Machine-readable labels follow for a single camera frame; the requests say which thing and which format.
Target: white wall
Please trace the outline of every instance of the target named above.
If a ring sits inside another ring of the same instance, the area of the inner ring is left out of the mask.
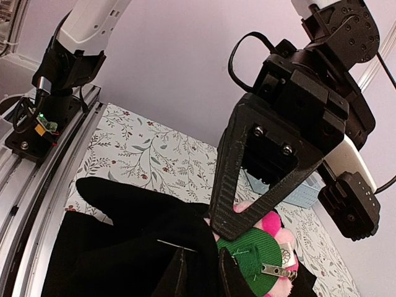
[[[31,0],[18,53],[41,60],[75,2]],[[381,15],[382,32],[392,25],[382,7],[392,2],[367,0]],[[135,0],[113,33],[95,83],[105,100],[217,145],[243,94],[226,70],[235,43],[258,30],[275,44],[287,38],[304,47],[308,38],[300,23],[290,0]],[[267,53],[258,41],[247,41],[236,57],[237,74],[252,84]]]
[[[396,75],[396,49],[386,62]],[[363,147],[362,155],[377,185],[381,186],[396,175],[396,91],[384,71],[374,79],[365,96],[377,126]],[[340,251],[362,296],[395,296],[396,185],[377,198],[381,204],[379,230],[374,237],[355,243],[342,237],[320,204],[315,206],[315,211]]]
[[[74,3],[31,0],[18,53],[40,60],[57,22]],[[366,3],[385,37],[396,17],[396,3]],[[228,77],[227,60],[235,43],[251,30],[268,35],[273,43],[287,38],[303,47],[308,42],[290,0],[135,0],[114,31],[96,83],[103,87],[102,98],[216,145],[243,94]],[[253,82],[267,52],[258,42],[246,44],[236,57],[236,71]],[[388,63],[396,73],[396,55]],[[354,69],[356,78],[364,68]],[[363,154],[382,184],[396,173],[396,93],[379,76],[366,96],[377,129]],[[341,238],[327,214],[317,209],[362,296],[394,294],[395,194],[393,189],[379,196],[380,230],[358,243]]]

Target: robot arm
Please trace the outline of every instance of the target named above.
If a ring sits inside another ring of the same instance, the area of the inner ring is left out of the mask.
[[[98,56],[131,0],[80,0],[64,25],[58,41],[71,53]]]
[[[361,0],[291,1],[303,17],[311,43],[302,50],[286,40],[273,47],[276,54],[266,60],[255,86],[236,106],[225,133],[226,144],[219,148],[211,201],[211,214],[217,216],[212,223],[218,224],[212,227],[224,237],[235,239],[318,169],[331,184],[323,198],[329,214],[339,218],[337,225],[344,229],[346,236],[364,238],[377,230],[379,207],[371,200],[369,206],[361,206],[361,196],[371,197],[376,185],[358,150],[374,129],[375,120],[348,70],[375,56],[379,47],[378,30]],[[56,97],[53,101],[61,102],[72,88],[91,82],[106,58],[105,49],[113,29],[130,2],[78,0],[54,34],[33,76],[33,85],[38,86],[43,77],[46,78],[51,82],[51,96]],[[261,113],[254,123],[236,124],[238,118],[234,117],[241,114],[236,112],[238,108],[250,108],[242,122],[252,119],[258,110]],[[262,127],[257,125],[259,121],[263,122]],[[241,166],[251,170],[256,178],[268,180],[273,187],[268,195],[260,198],[261,204],[257,201],[233,220],[230,218],[236,215],[230,213],[225,218],[221,213],[228,210],[220,207],[226,200],[232,206],[233,187]],[[354,198],[353,221],[346,220],[350,208],[344,205],[346,197],[341,196],[346,192],[339,190],[340,187]],[[363,192],[369,187],[371,191]],[[373,206],[375,208],[368,211],[368,207]],[[235,223],[228,226],[234,228],[232,232],[238,229],[239,234],[226,233],[223,226],[227,220]],[[360,229],[354,229],[357,223],[361,224]]]

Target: green fabric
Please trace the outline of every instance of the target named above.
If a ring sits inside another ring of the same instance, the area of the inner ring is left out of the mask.
[[[278,277],[262,274],[262,264],[281,267],[282,253],[270,234],[253,228],[236,241],[220,239],[217,248],[223,247],[238,261],[243,277],[257,297],[263,297],[272,289]]]

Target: table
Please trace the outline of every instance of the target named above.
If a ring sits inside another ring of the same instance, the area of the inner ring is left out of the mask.
[[[64,209],[111,223],[79,196],[75,181],[86,176],[133,184],[186,202],[209,203],[216,157],[216,148],[211,145],[110,104],[69,187]],[[236,202],[255,198],[257,194],[241,171]],[[277,210],[296,236],[300,261],[317,276],[317,295],[359,297],[347,267],[314,211],[286,203],[278,205]]]

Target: black fabric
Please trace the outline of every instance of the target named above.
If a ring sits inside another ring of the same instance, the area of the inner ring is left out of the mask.
[[[316,276],[313,275],[301,263],[298,267],[297,279],[293,282],[290,297],[317,297],[313,291],[316,282]]]
[[[150,297],[178,250],[158,239],[197,251],[188,252],[186,296],[218,296],[217,245],[202,219],[208,205],[100,178],[78,180],[77,190],[114,225],[67,212],[42,297]],[[300,276],[293,282],[302,295],[292,296],[315,296],[307,294],[313,291],[306,278],[301,286]]]

